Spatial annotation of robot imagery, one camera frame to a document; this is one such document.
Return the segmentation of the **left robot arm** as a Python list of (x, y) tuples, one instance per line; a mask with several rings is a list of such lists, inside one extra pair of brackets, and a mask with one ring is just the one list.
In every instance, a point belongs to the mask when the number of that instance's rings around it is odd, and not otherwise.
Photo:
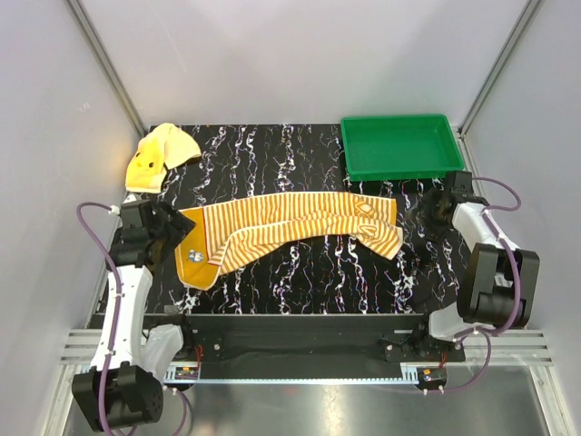
[(120, 218), (111, 246), (96, 242), (108, 268), (107, 306), (94, 356), (74, 376), (72, 394), (93, 431), (132, 435), (161, 419), (171, 362), (195, 351), (196, 338), (182, 321), (143, 330), (153, 277), (195, 223), (168, 203), (136, 194), (106, 210)]

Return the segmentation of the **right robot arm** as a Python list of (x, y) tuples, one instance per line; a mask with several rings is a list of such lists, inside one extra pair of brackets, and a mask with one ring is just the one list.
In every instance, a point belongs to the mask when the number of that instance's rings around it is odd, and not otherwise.
[(426, 315), (413, 332), (413, 352), (432, 360), (473, 333), (488, 336), (527, 326), (540, 268), (539, 255), (520, 248), (497, 224), (493, 212), (515, 212), (522, 204), (506, 183), (484, 177), (506, 189), (512, 206), (493, 205), (475, 194), (477, 180), (467, 171), (446, 174), (444, 188), (431, 190), (419, 207), (419, 217), (430, 235), (441, 239), (455, 230), (470, 257), (457, 299), (448, 307)]

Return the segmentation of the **orange striped towel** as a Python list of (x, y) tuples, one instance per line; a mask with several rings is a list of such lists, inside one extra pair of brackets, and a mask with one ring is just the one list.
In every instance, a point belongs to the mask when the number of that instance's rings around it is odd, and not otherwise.
[(403, 244), (394, 199), (348, 192), (288, 192), (186, 209), (194, 229), (175, 249), (182, 284), (208, 291), (217, 279), (282, 245), (350, 235), (393, 259)]

